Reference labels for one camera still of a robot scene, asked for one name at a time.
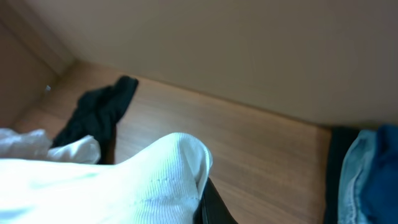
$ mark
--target wood grain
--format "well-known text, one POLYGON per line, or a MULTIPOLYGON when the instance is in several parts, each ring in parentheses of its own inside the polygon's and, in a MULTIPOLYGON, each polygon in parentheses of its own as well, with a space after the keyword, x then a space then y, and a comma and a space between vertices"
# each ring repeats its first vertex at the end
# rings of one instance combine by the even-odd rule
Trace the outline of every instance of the wood grain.
MULTIPOLYGON (((65 125, 86 90, 122 73, 77 65, 14 125, 20 132, 65 125)), ((261 110, 145 78, 118 125, 116 162, 172 132, 190 133, 213 153, 211 178, 239 223, 321 223, 330 132, 261 110)))

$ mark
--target ribbed cotton fabric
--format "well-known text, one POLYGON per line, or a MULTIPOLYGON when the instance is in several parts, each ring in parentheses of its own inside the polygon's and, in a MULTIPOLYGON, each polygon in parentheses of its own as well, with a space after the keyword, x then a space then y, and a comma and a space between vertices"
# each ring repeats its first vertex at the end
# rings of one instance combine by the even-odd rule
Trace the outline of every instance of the ribbed cotton fabric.
POLYGON ((115 166, 3 159, 0 223, 193 223, 212 162, 184 133, 115 166))
POLYGON ((8 128, 0 128, 0 158, 30 159, 53 162, 96 164, 100 157, 100 145, 92 136, 85 136, 66 146, 50 149, 52 141, 43 129, 18 134, 8 128))

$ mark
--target white cloth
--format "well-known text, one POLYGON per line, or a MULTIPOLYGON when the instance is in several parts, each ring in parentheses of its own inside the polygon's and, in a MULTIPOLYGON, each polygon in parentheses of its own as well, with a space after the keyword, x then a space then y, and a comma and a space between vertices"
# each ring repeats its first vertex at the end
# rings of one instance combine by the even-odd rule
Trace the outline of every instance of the white cloth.
POLYGON ((113 166, 0 160, 0 223, 192 223, 213 159, 173 133, 113 166))
POLYGON ((100 145, 92 136, 62 147, 50 149, 51 145, 42 129, 18 134, 0 128, 0 158, 95 164, 101 157, 100 145))

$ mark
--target black fabric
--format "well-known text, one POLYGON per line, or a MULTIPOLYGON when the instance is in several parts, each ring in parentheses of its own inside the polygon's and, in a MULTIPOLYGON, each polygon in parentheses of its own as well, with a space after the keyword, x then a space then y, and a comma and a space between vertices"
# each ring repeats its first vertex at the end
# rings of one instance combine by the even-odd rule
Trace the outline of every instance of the black fabric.
POLYGON ((344 157, 358 137, 359 130, 338 127, 331 131, 331 140, 326 168, 326 209, 323 224, 337 223, 338 186, 344 157))
POLYGON ((211 179, 207 179, 200 206, 195 214, 195 224, 237 224, 218 194, 211 179))
POLYGON ((126 112, 137 86, 138 80, 123 76, 114 86, 86 92, 78 100, 67 125, 53 140, 52 147, 65 146, 91 135, 101 148, 98 164, 105 164, 116 124, 126 112))

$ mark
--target white sock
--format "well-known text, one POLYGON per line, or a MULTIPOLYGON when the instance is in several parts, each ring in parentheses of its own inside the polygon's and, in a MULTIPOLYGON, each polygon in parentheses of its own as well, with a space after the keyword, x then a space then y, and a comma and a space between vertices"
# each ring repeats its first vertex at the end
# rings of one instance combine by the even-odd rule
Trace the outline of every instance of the white sock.
POLYGON ((114 166, 0 160, 0 223, 192 223, 209 150, 173 133, 114 166))

